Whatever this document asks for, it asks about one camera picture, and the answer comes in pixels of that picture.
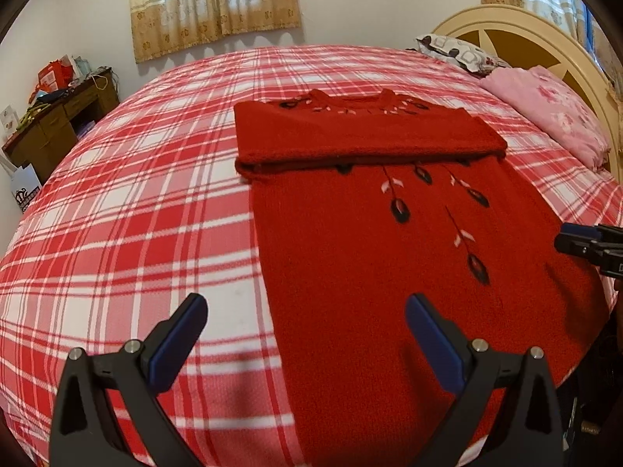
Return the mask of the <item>pink floral folded blanket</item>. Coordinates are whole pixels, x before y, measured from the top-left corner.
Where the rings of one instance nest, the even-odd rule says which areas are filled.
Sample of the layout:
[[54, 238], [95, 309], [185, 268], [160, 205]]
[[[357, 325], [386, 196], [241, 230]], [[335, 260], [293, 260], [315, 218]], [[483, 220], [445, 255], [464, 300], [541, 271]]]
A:
[[610, 139], [595, 113], [566, 83], [540, 65], [497, 68], [479, 85], [511, 105], [560, 146], [596, 171], [605, 165]]

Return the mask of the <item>white card on desk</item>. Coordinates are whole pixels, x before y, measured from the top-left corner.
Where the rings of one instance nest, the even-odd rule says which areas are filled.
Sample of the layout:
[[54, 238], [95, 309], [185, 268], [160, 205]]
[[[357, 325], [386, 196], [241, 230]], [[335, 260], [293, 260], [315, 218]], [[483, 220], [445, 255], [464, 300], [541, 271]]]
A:
[[6, 140], [11, 137], [18, 129], [19, 117], [17, 112], [8, 105], [0, 113], [1, 119], [1, 137]]

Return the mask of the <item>red white plaid bedsheet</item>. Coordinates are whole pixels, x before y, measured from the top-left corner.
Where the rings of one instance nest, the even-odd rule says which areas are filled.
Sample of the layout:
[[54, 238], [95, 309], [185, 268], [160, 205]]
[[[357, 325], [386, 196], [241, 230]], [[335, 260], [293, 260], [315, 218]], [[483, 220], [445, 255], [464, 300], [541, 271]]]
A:
[[208, 325], [162, 404], [207, 466], [305, 466], [265, 287], [234, 109], [320, 91], [383, 91], [462, 109], [561, 224], [622, 220], [622, 189], [467, 73], [364, 46], [268, 47], [163, 74], [79, 142], [26, 210], [1, 262], [1, 407], [18, 443], [49, 459], [68, 352], [116, 351], [189, 294]]

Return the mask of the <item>red knitted sweater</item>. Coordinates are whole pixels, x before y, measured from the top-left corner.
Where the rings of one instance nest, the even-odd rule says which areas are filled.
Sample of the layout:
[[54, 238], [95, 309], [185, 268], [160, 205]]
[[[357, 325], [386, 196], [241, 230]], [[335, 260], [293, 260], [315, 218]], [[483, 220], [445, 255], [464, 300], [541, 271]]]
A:
[[405, 320], [422, 293], [464, 334], [544, 350], [560, 383], [606, 325], [600, 277], [462, 109], [320, 91], [234, 109], [288, 400], [306, 461], [404, 466], [448, 411]]

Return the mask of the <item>brown wooden desk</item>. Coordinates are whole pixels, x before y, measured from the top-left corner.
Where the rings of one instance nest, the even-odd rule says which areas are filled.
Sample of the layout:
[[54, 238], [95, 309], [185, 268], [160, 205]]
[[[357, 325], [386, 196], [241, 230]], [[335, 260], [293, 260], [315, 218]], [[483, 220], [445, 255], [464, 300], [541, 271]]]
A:
[[117, 75], [111, 67], [99, 68], [28, 116], [2, 151], [17, 168], [32, 165], [45, 183], [86, 134], [86, 126], [101, 121], [118, 105]]

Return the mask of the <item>grey patterned pillow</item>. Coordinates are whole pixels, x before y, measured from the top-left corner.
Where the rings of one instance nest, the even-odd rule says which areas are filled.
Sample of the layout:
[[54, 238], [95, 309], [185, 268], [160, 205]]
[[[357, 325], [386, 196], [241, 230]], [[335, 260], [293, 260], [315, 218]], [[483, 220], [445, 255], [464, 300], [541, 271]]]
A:
[[474, 76], [486, 77], [497, 68], [510, 68], [507, 61], [455, 37], [424, 34], [416, 38], [416, 44], [417, 52], [453, 64]]

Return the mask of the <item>cream wooden headboard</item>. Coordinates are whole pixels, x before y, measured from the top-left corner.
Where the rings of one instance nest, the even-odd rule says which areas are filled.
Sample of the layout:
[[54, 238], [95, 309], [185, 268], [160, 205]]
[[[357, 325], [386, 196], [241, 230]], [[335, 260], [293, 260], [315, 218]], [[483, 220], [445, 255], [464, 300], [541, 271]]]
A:
[[616, 93], [577, 40], [536, 14], [506, 4], [469, 7], [442, 21], [433, 33], [469, 41], [515, 68], [541, 65], [567, 83], [600, 119], [611, 144], [607, 169], [622, 180]]

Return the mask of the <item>white paper shopping bag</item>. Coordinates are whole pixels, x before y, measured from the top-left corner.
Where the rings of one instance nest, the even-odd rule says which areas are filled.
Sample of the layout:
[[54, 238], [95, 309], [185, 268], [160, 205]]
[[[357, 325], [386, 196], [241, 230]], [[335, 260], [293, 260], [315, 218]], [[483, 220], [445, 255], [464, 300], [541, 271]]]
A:
[[9, 174], [12, 196], [21, 212], [24, 213], [41, 190], [39, 177], [30, 163], [16, 167], [9, 161], [4, 152], [1, 152], [1, 165]]

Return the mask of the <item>red box on desk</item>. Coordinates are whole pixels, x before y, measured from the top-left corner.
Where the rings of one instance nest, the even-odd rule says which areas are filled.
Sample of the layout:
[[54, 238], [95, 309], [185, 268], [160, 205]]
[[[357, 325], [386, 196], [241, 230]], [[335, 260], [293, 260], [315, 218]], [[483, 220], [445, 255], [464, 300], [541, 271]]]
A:
[[31, 104], [40, 93], [50, 94], [68, 89], [73, 78], [74, 70], [67, 57], [51, 61], [38, 73], [36, 86], [28, 102]]

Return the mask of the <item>beige window curtain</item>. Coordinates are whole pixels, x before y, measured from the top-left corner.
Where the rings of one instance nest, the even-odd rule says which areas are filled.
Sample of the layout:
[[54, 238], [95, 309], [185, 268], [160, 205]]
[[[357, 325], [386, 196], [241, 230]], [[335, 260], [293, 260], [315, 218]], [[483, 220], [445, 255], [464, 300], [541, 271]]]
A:
[[248, 33], [298, 28], [298, 0], [129, 0], [134, 59]]

